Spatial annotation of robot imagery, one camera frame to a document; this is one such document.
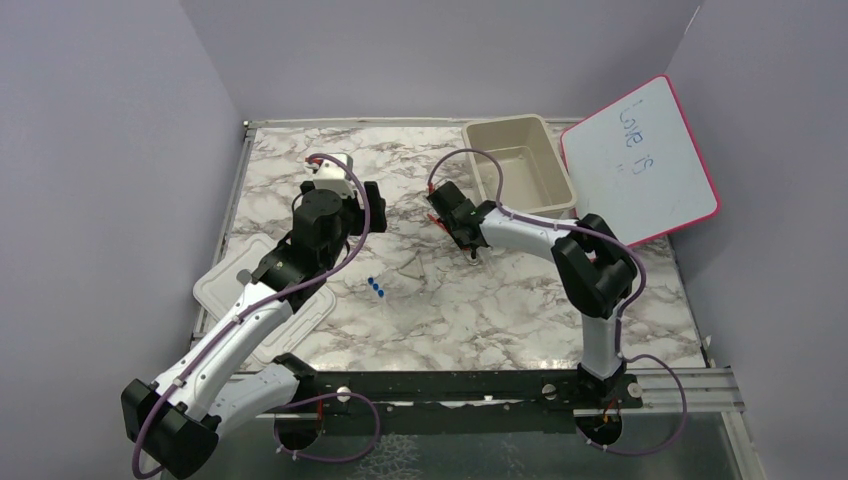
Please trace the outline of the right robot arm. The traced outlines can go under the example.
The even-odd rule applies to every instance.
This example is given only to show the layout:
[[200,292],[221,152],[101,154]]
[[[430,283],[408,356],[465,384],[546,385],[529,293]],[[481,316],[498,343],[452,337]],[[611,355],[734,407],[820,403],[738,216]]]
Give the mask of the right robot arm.
[[621,315],[640,273],[632,252],[598,215],[554,221],[509,210],[493,200],[478,205],[451,181],[431,186],[427,201],[456,245],[472,256],[505,248],[552,262],[570,304],[581,314],[583,353],[577,393],[587,405],[612,399],[626,372]]

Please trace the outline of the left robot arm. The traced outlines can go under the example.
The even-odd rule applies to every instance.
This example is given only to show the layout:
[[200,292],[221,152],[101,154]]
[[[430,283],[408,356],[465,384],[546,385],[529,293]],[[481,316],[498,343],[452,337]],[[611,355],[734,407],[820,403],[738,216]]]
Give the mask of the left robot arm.
[[355,179],[314,180],[302,193],[291,230],[259,260],[224,317],[154,380],[135,379],[124,388],[120,400],[136,478],[161,471],[188,478],[233,428],[273,406],[298,411],[313,401],[313,382],[283,366],[236,384],[230,378],[355,258],[368,234],[385,232],[386,201],[376,182]]

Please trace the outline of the red plastic spatula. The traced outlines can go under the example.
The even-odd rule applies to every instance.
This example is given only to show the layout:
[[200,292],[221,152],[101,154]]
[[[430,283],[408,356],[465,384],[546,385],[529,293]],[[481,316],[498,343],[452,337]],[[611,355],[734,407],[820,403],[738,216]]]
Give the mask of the red plastic spatula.
[[426,217],[427,217],[427,218],[428,218],[428,219],[429,219],[432,223],[434,223],[435,225],[437,225],[439,228],[441,228],[442,230],[445,230],[445,231],[446,231],[444,224],[441,222],[441,220],[440,220],[439,218],[437,218],[437,217],[435,217],[434,215],[429,214],[429,213],[428,213],[428,214],[426,214]]

